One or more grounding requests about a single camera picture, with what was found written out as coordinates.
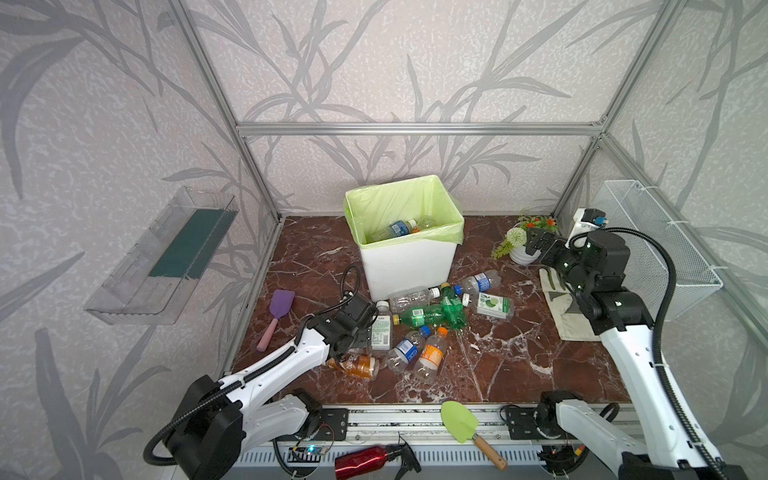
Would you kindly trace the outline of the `green circuit board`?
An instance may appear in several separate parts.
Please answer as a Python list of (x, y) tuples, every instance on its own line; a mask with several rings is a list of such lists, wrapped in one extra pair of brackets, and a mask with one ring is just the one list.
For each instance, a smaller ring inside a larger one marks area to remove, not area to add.
[(290, 453), (294, 461), (317, 463), (330, 452), (331, 448), (331, 445), (297, 445), (290, 449)]

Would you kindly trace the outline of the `square bottle green label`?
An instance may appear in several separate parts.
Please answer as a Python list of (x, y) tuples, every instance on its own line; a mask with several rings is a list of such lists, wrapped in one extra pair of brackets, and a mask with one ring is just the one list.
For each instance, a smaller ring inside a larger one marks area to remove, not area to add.
[(462, 295), (462, 304), (470, 308), (478, 315), (500, 320), (507, 320), (514, 316), (514, 305), (507, 297), (477, 293)]

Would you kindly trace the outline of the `green plastic soda bottle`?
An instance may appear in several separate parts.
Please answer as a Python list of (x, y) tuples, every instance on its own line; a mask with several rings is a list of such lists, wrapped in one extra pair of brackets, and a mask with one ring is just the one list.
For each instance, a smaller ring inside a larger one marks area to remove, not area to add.
[(392, 315), (395, 325), (407, 325), (418, 329), (422, 326), (448, 324), (452, 312), (440, 304), (412, 307), (399, 314)]

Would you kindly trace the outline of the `white potted flower plant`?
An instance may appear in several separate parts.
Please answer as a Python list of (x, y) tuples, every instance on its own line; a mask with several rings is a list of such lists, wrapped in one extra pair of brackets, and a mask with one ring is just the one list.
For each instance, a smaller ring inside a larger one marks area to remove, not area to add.
[(520, 216), (517, 223), (506, 232), (503, 241), (492, 251), (491, 257), (501, 259), (504, 256), (509, 256), (514, 263), (523, 266), (534, 263), (540, 253), (527, 253), (525, 245), (528, 231), (535, 228), (552, 233), (559, 231), (556, 220), (551, 216)]

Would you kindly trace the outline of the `aluminium frame crossbar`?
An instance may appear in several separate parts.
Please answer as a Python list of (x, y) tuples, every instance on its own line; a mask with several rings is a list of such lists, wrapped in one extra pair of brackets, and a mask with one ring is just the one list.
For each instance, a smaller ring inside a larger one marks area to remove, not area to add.
[(603, 127), (590, 122), (243, 122), (236, 130), (256, 136), (596, 136)]

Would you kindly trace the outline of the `clear acrylic wall shelf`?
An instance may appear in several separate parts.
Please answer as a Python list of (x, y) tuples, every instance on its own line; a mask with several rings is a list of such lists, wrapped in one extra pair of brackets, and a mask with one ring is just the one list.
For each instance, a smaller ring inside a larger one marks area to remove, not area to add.
[(238, 213), (233, 194), (179, 188), (84, 310), (109, 325), (176, 323)]

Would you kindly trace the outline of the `green garden trowel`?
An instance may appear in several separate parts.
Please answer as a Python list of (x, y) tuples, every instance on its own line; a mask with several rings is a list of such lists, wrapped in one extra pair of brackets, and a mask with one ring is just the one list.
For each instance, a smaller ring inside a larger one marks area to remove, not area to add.
[(446, 401), (441, 404), (440, 416), (444, 427), (460, 444), (471, 440), (485, 457), (499, 470), (504, 471), (507, 461), (477, 433), (479, 420), (463, 404)]

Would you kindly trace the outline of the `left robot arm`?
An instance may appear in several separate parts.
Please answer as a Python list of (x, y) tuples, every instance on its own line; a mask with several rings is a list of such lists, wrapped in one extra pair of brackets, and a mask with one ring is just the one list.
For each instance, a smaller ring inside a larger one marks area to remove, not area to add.
[(329, 359), (345, 356), (377, 314), (373, 302), (348, 292), (339, 304), (308, 315), (292, 339), (261, 360), (219, 380), (198, 378), (172, 420), (144, 447), (143, 461), (177, 466), (189, 479), (220, 479), (243, 451), (298, 432), (312, 402), (276, 394)]

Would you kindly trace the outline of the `blue label water bottle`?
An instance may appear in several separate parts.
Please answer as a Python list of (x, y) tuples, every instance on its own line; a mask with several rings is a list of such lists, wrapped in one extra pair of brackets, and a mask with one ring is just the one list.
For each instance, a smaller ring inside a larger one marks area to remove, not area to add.
[(417, 232), (418, 229), (418, 223), (414, 219), (397, 221), (370, 234), (367, 237), (367, 240), (369, 243), (376, 243), (410, 235), (414, 232)]

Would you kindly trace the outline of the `small blue label bottle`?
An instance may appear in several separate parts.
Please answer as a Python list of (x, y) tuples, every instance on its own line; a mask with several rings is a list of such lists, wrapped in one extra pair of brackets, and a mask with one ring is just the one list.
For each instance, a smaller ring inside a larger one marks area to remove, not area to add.
[(396, 373), (403, 373), (408, 366), (421, 354), (431, 329), (424, 325), (410, 330), (405, 337), (392, 348), (386, 357), (387, 368)]

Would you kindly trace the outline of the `brown tea bottle lying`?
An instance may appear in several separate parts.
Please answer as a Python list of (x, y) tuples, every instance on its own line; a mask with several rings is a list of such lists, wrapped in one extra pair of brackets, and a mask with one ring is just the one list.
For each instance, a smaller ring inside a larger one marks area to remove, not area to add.
[(375, 380), (380, 370), (380, 362), (375, 357), (364, 354), (351, 355), (342, 360), (330, 358), (326, 365), (347, 376), (365, 381)]

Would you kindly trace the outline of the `white bin with green liner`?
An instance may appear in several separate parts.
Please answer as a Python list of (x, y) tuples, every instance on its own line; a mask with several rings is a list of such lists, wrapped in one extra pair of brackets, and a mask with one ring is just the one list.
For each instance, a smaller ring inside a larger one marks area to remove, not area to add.
[[(344, 214), (374, 301), (448, 280), (456, 249), (464, 241), (465, 219), (438, 176), (350, 190)], [(375, 231), (410, 219), (417, 221), (417, 232), (368, 242)]]

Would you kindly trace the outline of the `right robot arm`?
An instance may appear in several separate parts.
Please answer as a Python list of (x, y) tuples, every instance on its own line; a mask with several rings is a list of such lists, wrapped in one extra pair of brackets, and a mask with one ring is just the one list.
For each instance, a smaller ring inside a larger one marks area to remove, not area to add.
[[(624, 287), (631, 235), (653, 246), (666, 265), (667, 285), (657, 314)], [(566, 240), (533, 228), (527, 251), (565, 282), (567, 291), (612, 357), (638, 415), (638, 442), (575, 398), (554, 404), (554, 419), (619, 479), (744, 479), (698, 425), (662, 352), (662, 334), (677, 271), (667, 250), (645, 233), (623, 227), (596, 229)]]

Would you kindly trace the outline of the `orange label orange cap bottle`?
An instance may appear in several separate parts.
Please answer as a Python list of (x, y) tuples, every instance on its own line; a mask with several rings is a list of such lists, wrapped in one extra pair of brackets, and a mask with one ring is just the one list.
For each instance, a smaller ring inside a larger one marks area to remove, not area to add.
[(424, 384), (435, 382), (439, 368), (448, 350), (448, 329), (438, 327), (427, 339), (414, 369), (416, 379)]

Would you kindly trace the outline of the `purple pink spatula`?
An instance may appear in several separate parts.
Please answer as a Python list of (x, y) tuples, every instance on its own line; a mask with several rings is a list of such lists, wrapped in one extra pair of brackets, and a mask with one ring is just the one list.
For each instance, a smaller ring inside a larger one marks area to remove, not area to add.
[(294, 299), (294, 291), (278, 289), (273, 292), (269, 307), (272, 319), (256, 346), (258, 352), (267, 350), (279, 320), (290, 312)]

